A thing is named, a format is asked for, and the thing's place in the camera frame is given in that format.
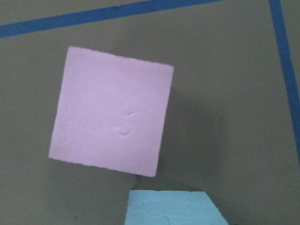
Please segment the pink square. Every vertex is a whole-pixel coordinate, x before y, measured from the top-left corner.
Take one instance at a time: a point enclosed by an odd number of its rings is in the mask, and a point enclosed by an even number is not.
[[[49,157],[153,177],[173,67],[69,47]]]

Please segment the gray surface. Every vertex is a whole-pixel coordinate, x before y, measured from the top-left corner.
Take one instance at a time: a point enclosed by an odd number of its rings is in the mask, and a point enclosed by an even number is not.
[[[71,11],[105,1],[87,2]],[[2,12],[16,14],[14,4]],[[51,13],[71,12],[64,6]],[[299,76],[299,2],[283,7]],[[175,66],[157,177],[47,158],[70,45]],[[0,51],[0,224],[122,224],[135,180],[134,189],[204,190],[231,224],[300,221],[300,171],[268,1],[9,37]]]

